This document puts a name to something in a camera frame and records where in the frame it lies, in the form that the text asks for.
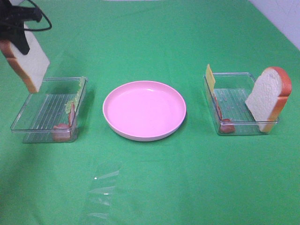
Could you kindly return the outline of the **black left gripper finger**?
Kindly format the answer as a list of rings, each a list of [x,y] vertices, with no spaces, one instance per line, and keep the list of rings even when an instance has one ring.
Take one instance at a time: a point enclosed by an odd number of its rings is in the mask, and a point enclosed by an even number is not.
[[[29,53],[30,47],[25,36],[25,31],[14,30],[10,34],[10,41],[23,55],[27,55]]]

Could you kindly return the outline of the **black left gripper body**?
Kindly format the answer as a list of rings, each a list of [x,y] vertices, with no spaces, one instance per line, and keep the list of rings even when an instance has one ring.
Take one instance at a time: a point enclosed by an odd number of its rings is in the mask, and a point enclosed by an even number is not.
[[[26,31],[25,21],[40,22],[42,11],[37,7],[14,6],[9,0],[0,1],[0,38]]]

